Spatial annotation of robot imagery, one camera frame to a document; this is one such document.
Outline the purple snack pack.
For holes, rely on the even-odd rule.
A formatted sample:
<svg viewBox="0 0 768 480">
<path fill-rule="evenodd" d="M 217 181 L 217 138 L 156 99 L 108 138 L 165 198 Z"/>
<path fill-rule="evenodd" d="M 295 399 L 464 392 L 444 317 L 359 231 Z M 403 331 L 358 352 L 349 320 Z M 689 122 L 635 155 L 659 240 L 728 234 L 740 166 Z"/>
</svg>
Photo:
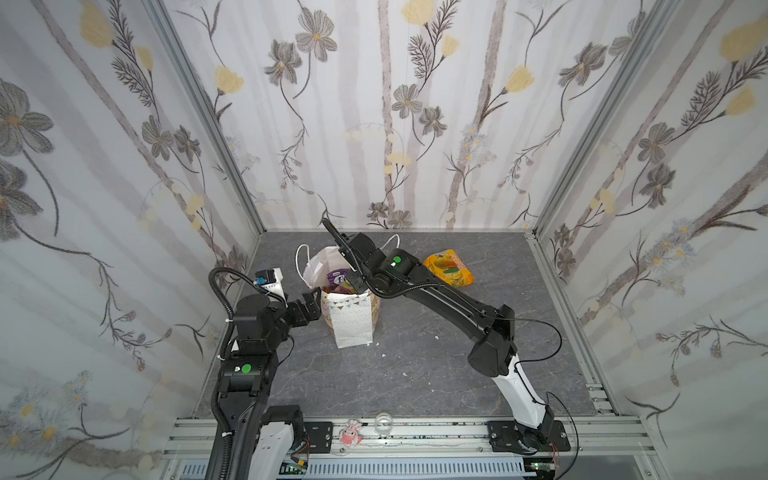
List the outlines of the purple snack pack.
<svg viewBox="0 0 768 480">
<path fill-rule="evenodd" d="M 336 269 L 329 272 L 326 275 L 328 292 L 343 295 L 355 295 L 357 291 L 348 279 L 350 273 L 351 271 L 349 269 Z"/>
</svg>

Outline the white cartoon paper bag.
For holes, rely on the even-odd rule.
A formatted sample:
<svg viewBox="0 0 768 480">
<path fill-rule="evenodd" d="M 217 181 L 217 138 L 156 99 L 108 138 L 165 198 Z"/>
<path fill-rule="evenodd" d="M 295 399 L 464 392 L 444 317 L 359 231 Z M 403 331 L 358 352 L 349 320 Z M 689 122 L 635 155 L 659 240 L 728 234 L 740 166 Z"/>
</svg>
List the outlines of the white cartoon paper bag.
<svg viewBox="0 0 768 480">
<path fill-rule="evenodd" d="M 312 254 L 308 244 L 295 252 L 296 273 L 309 288 L 322 289 L 322 318 L 331 329 L 339 349 L 370 345 L 379 320 L 381 299 L 370 290 L 355 287 L 355 295 L 328 292 L 326 275 L 332 270 L 349 269 L 337 246 L 328 246 Z"/>
</svg>

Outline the yellow mango snack bag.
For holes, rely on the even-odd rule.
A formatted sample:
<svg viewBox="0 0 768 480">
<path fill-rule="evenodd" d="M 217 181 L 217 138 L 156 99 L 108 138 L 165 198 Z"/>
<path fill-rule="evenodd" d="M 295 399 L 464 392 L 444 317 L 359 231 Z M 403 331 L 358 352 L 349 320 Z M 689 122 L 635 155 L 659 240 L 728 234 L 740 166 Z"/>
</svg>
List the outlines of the yellow mango snack bag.
<svg viewBox="0 0 768 480">
<path fill-rule="evenodd" d="M 424 265 L 435 276 L 454 288 L 463 288 L 474 283 L 473 274 L 452 249 L 430 255 L 425 259 Z"/>
</svg>

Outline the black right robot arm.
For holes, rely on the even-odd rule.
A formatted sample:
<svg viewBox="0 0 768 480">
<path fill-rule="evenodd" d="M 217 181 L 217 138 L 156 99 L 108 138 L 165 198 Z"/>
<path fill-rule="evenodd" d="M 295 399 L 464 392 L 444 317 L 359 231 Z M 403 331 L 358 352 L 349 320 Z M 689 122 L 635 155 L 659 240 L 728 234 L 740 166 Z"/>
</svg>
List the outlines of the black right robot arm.
<svg viewBox="0 0 768 480">
<path fill-rule="evenodd" d="M 579 450 L 578 435 L 566 433 L 549 404 L 557 396 L 551 392 L 538 395 L 523 370 L 530 361 L 518 355 L 514 337 L 520 319 L 512 308 L 493 307 L 470 297 L 439 279 L 403 249 L 385 253 L 363 233 L 341 233 L 328 218 L 322 225 L 351 266 L 356 290 L 381 299 L 413 300 L 449 321 L 474 343 L 468 364 L 493 380 L 512 411 L 510 424 L 489 430 L 494 450 L 523 456 L 546 450 Z"/>
</svg>

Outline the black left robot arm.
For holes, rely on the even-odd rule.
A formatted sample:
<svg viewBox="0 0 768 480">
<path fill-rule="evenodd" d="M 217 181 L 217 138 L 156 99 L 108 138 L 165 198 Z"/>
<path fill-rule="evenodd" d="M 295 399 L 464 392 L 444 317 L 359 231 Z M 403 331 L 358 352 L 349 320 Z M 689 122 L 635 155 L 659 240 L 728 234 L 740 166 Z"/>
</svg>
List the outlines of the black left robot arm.
<svg viewBox="0 0 768 480">
<path fill-rule="evenodd" d="M 230 267 L 213 268 L 208 281 L 226 318 L 210 400 L 216 435 L 205 477 L 275 479 L 287 457 L 310 450 L 301 408 L 268 405 L 281 365 L 278 349 L 293 340 L 292 329 L 319 320 L 321 290 L 289 301 Z"/>
</svg>

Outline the pink toy figure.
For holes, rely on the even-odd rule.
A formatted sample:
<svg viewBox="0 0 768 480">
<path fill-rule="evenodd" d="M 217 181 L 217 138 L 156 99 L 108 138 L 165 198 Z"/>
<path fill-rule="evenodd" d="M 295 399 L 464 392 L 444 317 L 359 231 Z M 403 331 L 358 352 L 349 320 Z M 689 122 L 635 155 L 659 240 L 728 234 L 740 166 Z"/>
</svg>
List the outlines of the pink toy figure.
<svg viewBox="0 0 768 480">
<path fill-rule="evenodd" d="M 339 431 L 339 441 L 345 448 L 354 448 L 362 441 L 362 423 L 356 419 L 350 419 Z"/>
</svg>

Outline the clear plastic ball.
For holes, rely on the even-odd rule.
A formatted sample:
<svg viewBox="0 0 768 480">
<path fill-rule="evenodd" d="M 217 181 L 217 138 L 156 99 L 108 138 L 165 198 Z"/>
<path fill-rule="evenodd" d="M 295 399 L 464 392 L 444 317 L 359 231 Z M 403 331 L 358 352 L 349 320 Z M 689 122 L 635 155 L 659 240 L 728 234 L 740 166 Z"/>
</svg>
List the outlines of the clear plastic ball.
<svg viewBox="0 0 768 480">
<path fill-rule="evenodd" d="M 381 412 L 375 417 L 374 430 L 381 437 L 387 437 L 393 429 L 393 417 L 386 412 Z"/>
</svg>

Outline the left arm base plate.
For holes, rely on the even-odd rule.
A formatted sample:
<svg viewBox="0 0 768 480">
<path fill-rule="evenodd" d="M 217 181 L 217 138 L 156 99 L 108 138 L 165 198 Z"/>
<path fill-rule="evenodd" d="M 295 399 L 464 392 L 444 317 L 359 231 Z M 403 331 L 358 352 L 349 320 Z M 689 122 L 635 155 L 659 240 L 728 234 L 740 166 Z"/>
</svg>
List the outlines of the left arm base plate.
<svg viewBox="0 0 768 480">
<path fill-rule="evenodd" d="M 332 422 L 308 422 L 304 424 L 303 435 L 292 454 L 329 454 L 334 439 Z"/>
</svg>

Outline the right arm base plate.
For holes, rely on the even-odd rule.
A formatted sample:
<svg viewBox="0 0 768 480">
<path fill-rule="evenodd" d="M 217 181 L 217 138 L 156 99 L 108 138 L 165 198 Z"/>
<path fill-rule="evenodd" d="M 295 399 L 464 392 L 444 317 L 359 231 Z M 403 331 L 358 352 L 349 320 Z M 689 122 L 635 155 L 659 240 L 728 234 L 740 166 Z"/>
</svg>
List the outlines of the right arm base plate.
<svg viewBox="0 0 768 480">
<path fill-rule="evenodd" d="M 509 452 L 522 456 L 537 453 L 570 452 L 570 440 L 561 421 L 555 420 L 541 428 L 522 425 L 516 421 L 489 421 L 489 443 L 494 452 Z"/>
</svg>

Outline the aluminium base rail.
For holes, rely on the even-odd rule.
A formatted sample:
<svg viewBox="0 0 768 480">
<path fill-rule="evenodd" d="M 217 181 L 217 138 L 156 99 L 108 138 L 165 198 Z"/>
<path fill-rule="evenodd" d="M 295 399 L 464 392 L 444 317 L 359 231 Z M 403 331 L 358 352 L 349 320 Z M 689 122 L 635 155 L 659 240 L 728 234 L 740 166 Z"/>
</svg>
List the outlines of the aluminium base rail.
<svg viewBox="0 0 768 480">
<path fill-rule="evenodd" d="M 485 417 L 398 417 L 387 437 L 374 430 L 373 418 L 362 418 L 362 441 L 345 448 L 339 431 L 348 420 L 328 417 L 334 424 L 334 439 L 329 454 L 308 454 L 310 458 L 353 458 L 395 456 L 492 456 Z M 559 452 L 563 458 L 581 456 L 654 455 L 656 449 L 640 419 L 632 416 L 561 416 L 572 450 Z M 162 450 L 163 460 L 206 459 L 213 446 L 216 423 L 213 420 L 180 419 Z"/>
</svg>

